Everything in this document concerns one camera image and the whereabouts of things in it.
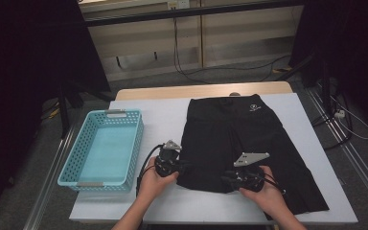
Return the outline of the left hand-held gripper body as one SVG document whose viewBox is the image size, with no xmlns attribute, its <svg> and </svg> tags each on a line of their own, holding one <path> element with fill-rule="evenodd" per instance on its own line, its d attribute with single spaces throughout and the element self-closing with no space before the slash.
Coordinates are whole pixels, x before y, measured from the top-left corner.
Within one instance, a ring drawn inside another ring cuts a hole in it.
<svg viewBox="0 0 368 230">
<path fill-rule="evenodd" d="M 156 172 L 160 176 L 166 177 L 179 171 L 178 156 L 180 151 L 181 147 L 173 140 L 169 140 L 162 145 L 159 155 L 154 161 Z"/>
</svg>

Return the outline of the light blue plastic basket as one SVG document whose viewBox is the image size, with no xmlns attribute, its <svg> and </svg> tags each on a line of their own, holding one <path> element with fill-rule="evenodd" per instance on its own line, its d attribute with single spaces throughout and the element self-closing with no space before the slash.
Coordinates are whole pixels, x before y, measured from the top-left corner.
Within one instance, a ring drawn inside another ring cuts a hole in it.
<svg viewBox="0 0 368 230">
<path fill-rule="evenodd" d="M 89 112 L 57 184 L 77 192 L 128 193 L 143 131 L 142 112 L 138 109 Z"/>
</svg>

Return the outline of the black shorts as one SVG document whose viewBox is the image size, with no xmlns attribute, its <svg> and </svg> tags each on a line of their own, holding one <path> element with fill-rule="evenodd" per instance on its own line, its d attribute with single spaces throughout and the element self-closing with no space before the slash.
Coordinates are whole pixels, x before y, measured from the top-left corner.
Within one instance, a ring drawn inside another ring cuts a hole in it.
<svg viewBox="0 0 368 230">
<path fill-rule="evenodd" d="M 275 112 L 258 95 L 191 100 L 180 158 L 191 164 L 178 177 L 181 187 L 227 194 L 236 189 L 222 178 L 244 153 L 267 152 L 260 162 L 286 191 L 294 214 L 327 211 L 325 198 Z"/>
</svg>

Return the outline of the black horizontal bar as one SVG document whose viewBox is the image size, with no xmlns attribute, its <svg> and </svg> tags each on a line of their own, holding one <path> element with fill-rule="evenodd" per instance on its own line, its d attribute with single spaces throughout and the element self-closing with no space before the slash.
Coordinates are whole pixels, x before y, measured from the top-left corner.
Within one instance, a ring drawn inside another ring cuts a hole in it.
<svg viewBox="0 0 368 230">
<path fill-rule="evenodd" d="M 263 0 L 253 3 L 200 7 L 185 10 L 146 12 L 127 16 L 106 16 L 97 17 L 94 19 L 87 19 L 84 22 L 84 25 L 86 27 L 97 27 L 208 14 L 277 9 L 285 7 L 304 6 L 307 2 L 308 0 Z"/>
</svg>

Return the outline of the aluminium floor rail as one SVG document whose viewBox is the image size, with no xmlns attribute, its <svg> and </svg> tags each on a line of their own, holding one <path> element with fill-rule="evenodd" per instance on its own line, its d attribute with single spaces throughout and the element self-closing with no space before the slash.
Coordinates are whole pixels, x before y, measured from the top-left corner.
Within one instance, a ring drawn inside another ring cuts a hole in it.
<svg viewBox="0 0 368 230">
<path fill-rule="evenodd" d="M 306 93 L 309 95 L 316 109 L 321 114 L 321 117 L 326 120 L 325 124 L 333 134 L 333 137 L 337 141 L 337 145 L 345 153 L 349 162 L 354 167 L 358 176 L 368 190 L 368 166 L 365 164 L 351 141 L 347 139 L 348 134 L 342 129 L 341 124 L 335 118 L 332 118 L 330 115 L 325 113 L 322 100 L 317 92 L 311 92 L 310 90 L 307 90 Z"/>
<path fill-rule="evenodd" d="M 61 139 L 54 156 L 53 162 L 47 172 L 44 183 L 34 202 L 32 210 L 28 215 L 23 230 L 38 230 L 43 219 L 47 205 L 50 201 L 52 191 L 57 184 L 57 178 L 60 172 L 61 164 L 64 161 L 66 151 L 68 150 L 74 135 L 75 128 L 72 126 L 67 131 L 61 133 Z"/>
</svg>

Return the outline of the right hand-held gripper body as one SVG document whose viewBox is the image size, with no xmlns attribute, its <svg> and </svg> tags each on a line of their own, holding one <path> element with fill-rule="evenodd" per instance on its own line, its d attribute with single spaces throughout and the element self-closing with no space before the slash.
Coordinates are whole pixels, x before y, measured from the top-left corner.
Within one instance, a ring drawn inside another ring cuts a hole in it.
<svg viewBox="0 0 368 230">
<path fill-rule="evenodd" d="M 237 187 L 259 192 L 265 184 L 265 173 L 259 166 L 255 166 L 255 163 L 269 156 L 268 152 L 243 152 L 233 163 Z"/>
</svg>

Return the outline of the white wall socket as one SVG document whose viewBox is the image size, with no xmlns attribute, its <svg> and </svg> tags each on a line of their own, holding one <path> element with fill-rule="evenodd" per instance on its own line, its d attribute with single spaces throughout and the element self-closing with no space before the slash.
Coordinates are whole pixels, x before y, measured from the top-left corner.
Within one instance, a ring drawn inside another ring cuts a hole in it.
<svg viewBox="0 0 368 230">
<path fill-rule="evenodd" d="M 169 10 L 182 10 L 190 8 L 190 0 L 169 0 L 167 2 Z"/>
</svg>

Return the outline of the black tripod stand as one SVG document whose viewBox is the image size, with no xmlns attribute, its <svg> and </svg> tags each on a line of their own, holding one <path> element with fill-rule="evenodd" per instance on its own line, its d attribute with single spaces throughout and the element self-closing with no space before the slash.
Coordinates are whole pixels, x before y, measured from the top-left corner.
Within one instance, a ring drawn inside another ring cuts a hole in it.
<svg viewBox="0 0 368 230">
<path fill-rule="evenodd" d="M 62 133 L 61 137 L 64 138 L 70 129 L 69 116 L 67 111 L 67 104 L 70 104 L 73 108 L 81 108 L 84 105 L 84 101 L 80 95 L 80 92 L 87 93 L 97 99 L 105 102 L 113 101 L 113 98 L 105 95 L 105 93 L 94 90 L 82 83 L 74 80 L 65 80 L 58 85 L 58 108 L 60 113 Z"/>
<path fill-rule="evenodd" d="M 315 53 L 308 55 L 295 67 L 292 67 L 290 71 L 284 73 L 277 81 L 286 81 L 294 76 L 296 73 L 303 71 L 311 66 L 314 72 L 318 75 L 321 81 L 321 99 L 324 109 L 327 113 L 332 112 L 331 106 L 331 89 L 330 89 L 330 75 L 329 65 L 326 61 L 322 60 Z"/>
</svg>

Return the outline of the person's right hand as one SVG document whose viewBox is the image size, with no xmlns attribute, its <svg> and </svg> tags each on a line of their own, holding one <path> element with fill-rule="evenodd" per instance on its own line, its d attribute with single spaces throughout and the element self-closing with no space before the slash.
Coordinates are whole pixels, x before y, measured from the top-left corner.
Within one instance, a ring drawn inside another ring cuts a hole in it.
<svg viewBox="0 0 368 230">
<path fill-rule="evenodd" d="M 289 209 L 280 190 L 274 186 L 272 171 L 268 166 L 261 166 L 264 171 L 264 186 L 259 192 L 240 188 L 240 193 L 254 201 L 266 214 L 275 220 L 280 220 L 289 214 Z"/>
</svg>

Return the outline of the beige cabinet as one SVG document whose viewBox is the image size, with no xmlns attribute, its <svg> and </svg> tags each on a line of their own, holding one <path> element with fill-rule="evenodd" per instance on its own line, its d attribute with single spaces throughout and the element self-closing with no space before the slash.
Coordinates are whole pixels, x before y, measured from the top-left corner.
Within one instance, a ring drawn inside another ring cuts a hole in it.
<svg viewBox="0 0 368 230">
<path fill-rule="evenodd" d="M 83 17 L 167 11 L 169 0 L 79 0 Z M 190 7 L 261 0 L 190 0 Z M 89 30 L 109 81 L 267 60 L 288 55 L 301 6 L 238 11 L 93 27 Z"/>
</svg>

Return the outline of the white table cover sheet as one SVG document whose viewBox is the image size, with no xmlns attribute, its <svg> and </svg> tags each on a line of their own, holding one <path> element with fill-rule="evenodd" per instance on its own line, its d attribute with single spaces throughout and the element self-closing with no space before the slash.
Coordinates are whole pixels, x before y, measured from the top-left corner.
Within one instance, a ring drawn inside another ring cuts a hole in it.
<svg viewBox="0 0 368 230">
<path fill-rule="evenodd" d="M 294 93 L 263 95 L 274 110 L 290 140 L 329 206 L 327 211 L 301 214 L 306 224 L 356 223 L 357 216 L 346 197 L 334 169 L 311 127 L 298 96 Z M 144 134 L 138 156 L 142 165 L 150 150 L 170 139 L 181 140 L 189 99 L 114 101 L 110 108 L 138 108 L 142 111 Z M 83 223 L 113 223 L 120 219 L 135 199 L 135 192 L 80 192 L 70 219 Z M 260 208 L 238 192 L 214 194 L 188 190 L 175 184 L 158 197 L 144 216 L 157 224 L 268 224 Z"/>
</svg>

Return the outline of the person's left hand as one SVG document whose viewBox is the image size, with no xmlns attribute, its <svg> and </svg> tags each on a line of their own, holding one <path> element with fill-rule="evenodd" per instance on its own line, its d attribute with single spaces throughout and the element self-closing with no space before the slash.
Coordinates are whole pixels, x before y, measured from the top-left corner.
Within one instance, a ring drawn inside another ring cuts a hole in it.
<svg viewBox="0 0 368 230">
<path fill-rule="evenodd" d="M 178 176 L 178 172 L 166 177 L 160 176 L 155 169 L 155 158 L 152 157 L 142 177 L 137 199 L 141 203 L 151 204 L 170 184 L 176 181 Z"/>
</svg>

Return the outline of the black curtain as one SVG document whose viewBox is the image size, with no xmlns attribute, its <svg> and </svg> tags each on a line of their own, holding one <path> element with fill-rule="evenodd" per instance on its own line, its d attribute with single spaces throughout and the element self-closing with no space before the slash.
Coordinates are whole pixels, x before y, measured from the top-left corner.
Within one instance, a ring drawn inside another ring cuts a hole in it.
<svg viewBox="0 0 368 230">
<path fill-rule="evenodd" d="M 339 89 L 368 119 L 368 0 L 307 0 L 297 27 L 289 65 L 313 56 L 305 81 L 312 85 L 327 63 Z"/>
<path fill-rule="evenodd" d="M 109 84 L 78 0 L 0 0 L 0 195 L 32 144 L 42 105 Z"/>
</svg>

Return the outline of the wooden table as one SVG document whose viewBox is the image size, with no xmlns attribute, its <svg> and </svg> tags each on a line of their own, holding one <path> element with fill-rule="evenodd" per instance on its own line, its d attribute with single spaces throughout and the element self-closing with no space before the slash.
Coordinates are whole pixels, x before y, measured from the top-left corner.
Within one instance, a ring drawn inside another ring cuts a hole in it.
<svg viewBox="0 0 368 230">
<path fill-rule="evenodd" d="M 239 93 L 241 96 L 284 94 L 292 93 L 292 89 L 286 81 L 133 88 L 120 90 L 116 101 L 226 97 L 231 93 Z"/>
</svg>

